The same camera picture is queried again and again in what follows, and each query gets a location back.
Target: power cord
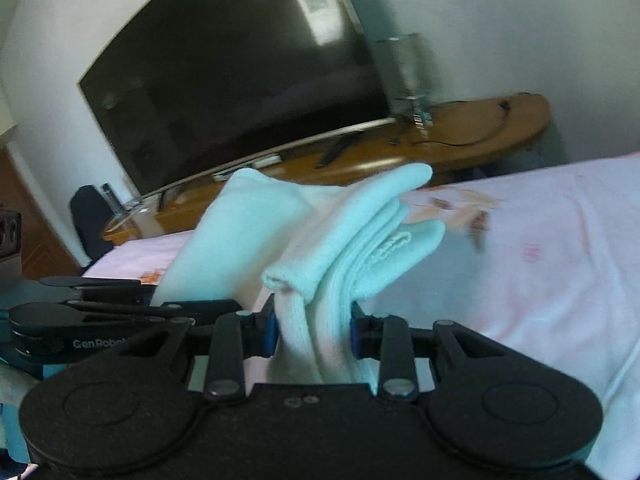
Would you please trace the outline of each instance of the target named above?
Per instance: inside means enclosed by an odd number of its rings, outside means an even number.
[[[453,102],[449,102],[449,103],[443,103],[440,106],[438,106],[437,108],[440,108],[442,106],[446,106],[446,105],[449,105],[449,104],[465,103],[465,102],[467,102],[467,101],[453,101]],[[475,144],[480,144],[481,142],[485,142],[485,141],[491,139],[492,137],[495,137],[498,133],[500,133],[503,130],[503,128],[506,126],[507,119],[509,119],[509,115],[511,113],[511,104],[510,104],[510,102],[508,102],[507,100],[504,100],[504,101],[501,101],[500,103],[498,103],[498,106],[500,108],[502,108],[502,110],[504,112],[503,115],[502,115],[502,121],[493,130],[489,131],[484,137],[481,137],[481,139],[473,140],[471,142],[464,142],[462,144],[454,144],[452,142],[444,142],[443,140],[424,139],[424,140],[416,140],[414,142],[411,142],[411,145],[412,146],[418,146],[420,144],[442,144],[444,146],[452,146],[454,148],[461,148],[463,146],[473,146]]]

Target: black tv screen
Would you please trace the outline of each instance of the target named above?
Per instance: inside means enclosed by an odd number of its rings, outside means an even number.
[[[389,116],[348,0],[151,0],[80,88],[142,194]]]

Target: bed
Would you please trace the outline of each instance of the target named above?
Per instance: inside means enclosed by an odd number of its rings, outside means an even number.
[[[588,465],[605,479],[635,479],[638,189],[640,158],[628,157],[411,192],[404,197],[410,220],[440,217],[452,228],[434,255],[363,309],[425,328],[437,319],[455,319],[579,378],[596,392],[606,414]],[[460,226],[474,218],[471,209],[484,211],[488,221],[470,236]],[[86,275],[155,283],[190,235],[129,241]],[[418,374],[421,388],[431,387],[425,363],[418,364]]]

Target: wooden shelf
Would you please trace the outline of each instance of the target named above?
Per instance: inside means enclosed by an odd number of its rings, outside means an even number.
[[[504,101],[509,104],[508,112],[500,106]],[[447,172],[489,164],[530,148],[550,122],[548,101],[537,94],[452,103],[434,111],[427,142],[413,125],[392,124],[363,134],[338,159],[319,170],[315,165],[327,142],[283,153],[281,164],[262,172],[299,184],[344,186],[408,162],[426,162],[434,171],[432,184],[441,184],[447,181]],[[223,186],[224,182],[214,182],[210,176],[183,185],[164,210],[154,215],[161,231],[195,228]],[[132,218],[105,232],[104,238],[117,245],[143,237],[137,224]]]

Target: chair backrest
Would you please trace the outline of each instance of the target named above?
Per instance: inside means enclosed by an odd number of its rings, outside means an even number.
[[[94,186],[82,186],[69,202],[71,217],[80,243],[92,263],[113,249],[113,244],[102,238],[102,230],[113,217],[107,201]]]

